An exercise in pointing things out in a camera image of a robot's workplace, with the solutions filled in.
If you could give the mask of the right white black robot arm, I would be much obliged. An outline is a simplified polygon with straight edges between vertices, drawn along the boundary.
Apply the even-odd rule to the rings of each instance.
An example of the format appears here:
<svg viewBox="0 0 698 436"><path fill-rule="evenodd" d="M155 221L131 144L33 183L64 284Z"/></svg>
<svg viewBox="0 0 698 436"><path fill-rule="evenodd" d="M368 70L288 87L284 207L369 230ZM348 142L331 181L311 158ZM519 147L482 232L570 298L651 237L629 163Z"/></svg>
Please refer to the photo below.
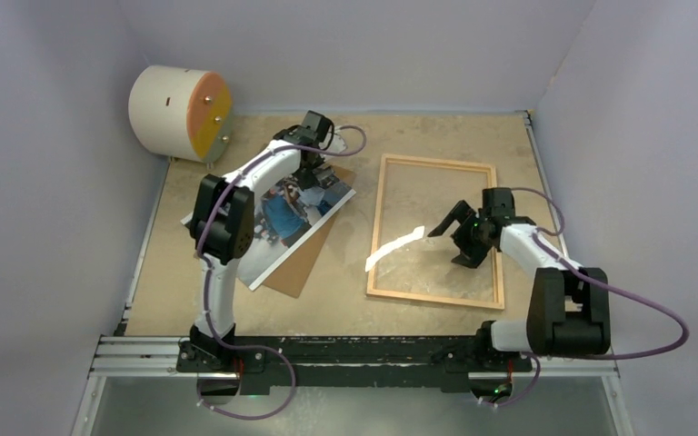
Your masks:
<svg viewBox="0 0 698 436"><path fill-rule="evenodd" d="M457 202L428 234L450 238L459 253L453 263L475 269L489 253L501 253L518 263L533 280L527 315L522 321L487 322L484 339L474 345L476 362L494 370L510 352L530 352L587 358L611 347L607 277L599 268L570 260L547 241L551 231L517 213L514 189L486 188L482 205L474 209Z"/></svg>

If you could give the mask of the wooden picture frame with glass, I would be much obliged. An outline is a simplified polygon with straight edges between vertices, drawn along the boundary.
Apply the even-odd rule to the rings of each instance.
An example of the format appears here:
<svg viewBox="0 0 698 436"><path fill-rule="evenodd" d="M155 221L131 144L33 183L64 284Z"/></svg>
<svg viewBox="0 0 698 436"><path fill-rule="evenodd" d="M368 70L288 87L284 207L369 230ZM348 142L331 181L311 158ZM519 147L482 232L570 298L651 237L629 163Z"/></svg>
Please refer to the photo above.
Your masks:
<svg viewBox="0 0 698 436"><path fill-rule="evenodd" d="M400 154L383 154L380 163L380 172L378 178L377 195L375 202L375 213L373 222L373 233L371 241L371 254L366 259L365 271L368 273L368 281L365 294L372 297L381 297L396 300L407 300L410 302L427 302L435 304L444 304L452 306L462 306L470 308L479 308L487 310L502 311L505 309L504 297L504 271L503 258L495 249L489 253L492 259L492 277L493 277L493 299L488 301L469 300L465 298L445 297L428 294L420 294L413 292L400 292L383 290L376 288L376 264L386 255L393 252L393 249L399 249L408 243L420 240L424 237L423 226L416 227L409 234L401 236L396 240L385 245L380 244L381 240L381 225L384 217L384 190L386 186L386 170L389 164L400 164L404 166L416 166L425 168L435 168L440 170L464 171L471 173L484 173L486 176L487 186L494 188L498 186L496 168L489 163L469 163L465 161L435 159L416 157Z"/></svg>

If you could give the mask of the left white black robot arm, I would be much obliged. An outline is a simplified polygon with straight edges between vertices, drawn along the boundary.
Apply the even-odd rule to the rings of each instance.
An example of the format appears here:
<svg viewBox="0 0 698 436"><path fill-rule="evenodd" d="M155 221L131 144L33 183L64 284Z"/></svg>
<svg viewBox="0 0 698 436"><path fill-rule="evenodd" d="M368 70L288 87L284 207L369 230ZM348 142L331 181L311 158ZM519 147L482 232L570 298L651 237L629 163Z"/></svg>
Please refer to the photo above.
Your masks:
<svg viewBox="0 0 698 436"><path fill-rule="evenodd" d="M314 171L333 154L334 122L309 111L300 124L278 132L247 163L202 179L188 230L202 265L199 313L189 332L190 353L211 371L234 362L233 300L237 269L254 239L255 207L264 192L293 174L316 182Z"/></svg>

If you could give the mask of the glossy printed photo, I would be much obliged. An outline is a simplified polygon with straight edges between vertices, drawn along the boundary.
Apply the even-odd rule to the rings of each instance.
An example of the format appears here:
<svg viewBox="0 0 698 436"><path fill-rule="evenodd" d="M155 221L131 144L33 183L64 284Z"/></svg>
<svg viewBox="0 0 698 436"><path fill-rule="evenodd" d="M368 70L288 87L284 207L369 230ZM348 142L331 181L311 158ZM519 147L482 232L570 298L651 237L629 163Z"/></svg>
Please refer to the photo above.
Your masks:
<svg viewBox="0 0 698 436"><path fill-rule="evenodd" d="M272 274L308 271L290 266L354 194L354 173L326 161L317 149L273 140L239 169L200 183L194 210L183 220L203 255L239 262L235 278L249 290Z"/></svg>

